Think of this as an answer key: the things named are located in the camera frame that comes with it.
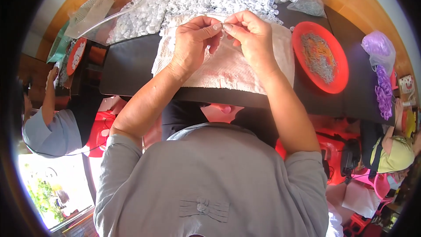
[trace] person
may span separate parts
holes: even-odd
[[[32,117],[32,104],[24,94],[23,140],[30,151],[46,158],[66,155],[86,145],[96,113],[104,96],[98,88],[84,85],[80,95],[74,95],[66,109],[55,112],[54,80],[58,68],[53,67],[47,77],[45,98]]]
[[[403,105],[397,98],[395,105],[395,125],[383,134],[381,124],[367,120],[360,122],[361,160],[371,170],[371,175],[402,171],[408,168],[421,150],[421,135],[414,141],[402,133]]]
[[[189,117],[189,110],[199,108],[170,101],[201,66],[207,46],[213,54],[222,37],[218,20],[196,17],[177,28],[172,61],[132,97],[111,127],[94,211],[100,236],[326,234],[327,177],[320,147],[304,106],[275,61],[271,25],[242,11],[228,17],[223,28],[235,46],[241,45],[267,92],[286,161],[259,135],[234,124],[203,118],[186,127],[180,118],[165,119],[177,110]],[[141,137],[161,112],[163,133],[170,130],[170,136],[142,155]]]

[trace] green plant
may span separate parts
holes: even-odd
[[[50,202],[50,197],[54,196],[54,191],[49,182],[38,178],[37,187],[35,189],[33,189],[30,185],[27,187],[29,196],[41,214],[52,212],[56,220],[59,222],[64,221],[64,216],[61,211],[55,204],[51,204]]]

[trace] window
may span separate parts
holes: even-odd
[[[19,155],[22,181],[48,229],[93,207],[82,156]]]

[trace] black pants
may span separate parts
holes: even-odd
[[[67,103],[66,109],[72,111],[79,129],[82,146],[85,146],[91,135],[96,113],[102,103],[102,99],[109,97],[99,92],[97,87],[82,86],[80,95],[74,95]]]
[[[162,140],[186,127],[208,122],[200,109],[201,105],[203,103],[171,100],[162,111]],[[279,134],[270,110],[246,107],[235,115],[231,124],[250,130],[275,148]]]
[[[383,150],[382,140],[384,137],[382,124],[374,123],[367,120],[361,120],[360,122],[360,134],[361,134],[361,160],[364,166],[371,171],[378,170],[378,164],[380,162],[380,154]],[[376,155],[374,156],[373,163],[370,164],[371,154],[373,147],[377,140],[380,140],[377,146]]]

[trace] fingernail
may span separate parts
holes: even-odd
[[[215,25],[212,26],[213,30],[215,30],[215,31],[221,29],[221,27],[222,27],[222,24],[221,23],[217,23],[217,24],[215,24]]]
[[[233,28],[233,26],[229,23],[224,23],[223,26],[226,31],[231,31],[231,29]]]

